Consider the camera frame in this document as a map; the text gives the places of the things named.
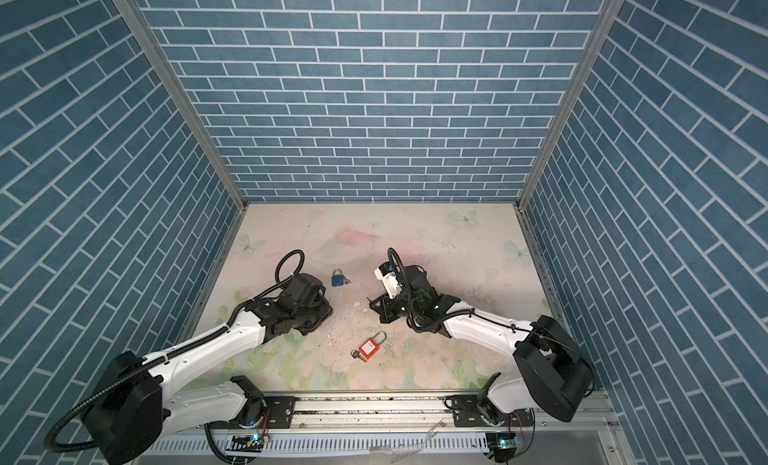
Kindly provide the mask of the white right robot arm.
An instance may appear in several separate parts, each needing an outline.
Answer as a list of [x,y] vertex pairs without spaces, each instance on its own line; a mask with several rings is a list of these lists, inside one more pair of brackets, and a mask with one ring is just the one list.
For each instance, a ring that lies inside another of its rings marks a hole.
[[518,378],[497,372],[470,401],[452,397],[460,412],[476,412],[496,425],[519,410],[539,408],[569,422],[592,393],[591,360],[554,318],[542,315],[531,322],[481,311],[458,297],[438,293],[418,265],[399,269],[386,262],[374,274],[384,293],[369,306],[381,323],[403,318],[417,333],[465,340],[515,362]]

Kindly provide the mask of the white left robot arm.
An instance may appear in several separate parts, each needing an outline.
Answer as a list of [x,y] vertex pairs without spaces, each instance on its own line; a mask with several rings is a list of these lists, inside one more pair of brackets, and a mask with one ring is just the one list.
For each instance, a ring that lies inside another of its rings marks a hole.
[[212,422],[262,426],[263,392],[243,375],[209,388],[186,385],[235,355],[291,330],[306,335],[331,314],[322,282],[300,273],[274,298],[252,298],[224,325],[186,342],[139,357],[125,352],[110,361],[81,421],[110,464],[125,464],[158,439]]

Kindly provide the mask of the red safety padlock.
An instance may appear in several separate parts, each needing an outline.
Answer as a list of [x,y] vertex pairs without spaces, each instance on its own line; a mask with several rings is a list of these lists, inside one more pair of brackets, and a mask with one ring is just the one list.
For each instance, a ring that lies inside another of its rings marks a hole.
[[380,349],[381,344],[387,339],[387,334],[384,331],[377,332],[374,336],[369,337],[362,345],[356,350],[356,357],[363,362],[367,362],[372,358],[375,353]]

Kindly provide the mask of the blue padlock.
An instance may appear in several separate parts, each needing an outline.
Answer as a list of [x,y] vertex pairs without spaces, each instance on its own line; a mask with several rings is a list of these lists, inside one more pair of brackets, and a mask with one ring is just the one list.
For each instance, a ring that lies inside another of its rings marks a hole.
[[351,280],[348,279],[341,269],[334,269],[331,275],[331,285],[333,287],[341,287],[349,285]]

